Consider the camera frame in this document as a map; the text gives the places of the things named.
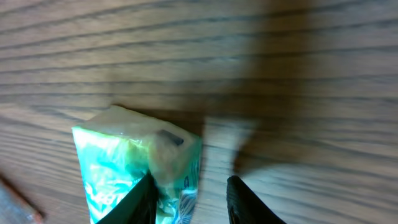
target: green plastic wrapper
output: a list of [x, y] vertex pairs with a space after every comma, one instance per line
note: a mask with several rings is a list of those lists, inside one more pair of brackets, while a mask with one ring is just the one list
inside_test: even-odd
[[200, 172], [198, 136], [119, 106], [72, 131], [91, 223], [105, 217], [148, 170], [160, 192], [156, 224], [190, 222]]

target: snack bag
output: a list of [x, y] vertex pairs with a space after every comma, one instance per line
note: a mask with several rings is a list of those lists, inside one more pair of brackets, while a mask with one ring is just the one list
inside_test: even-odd
[[198, 136], [119, 106], [72, 131], [91, 223], [105, 217], [148, 170], [160, 193], [156, 224], [190, 222], [200, 171]]

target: wooden table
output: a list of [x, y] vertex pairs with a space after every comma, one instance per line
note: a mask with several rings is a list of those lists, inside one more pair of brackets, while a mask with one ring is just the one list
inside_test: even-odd
[[397, 223], [396, 0], [0, 1], [0, 170], [46, 223], [89, 223], [70, 128], [111, 104], [203, 136], [192, 223], [234, 172], [287, 223]]

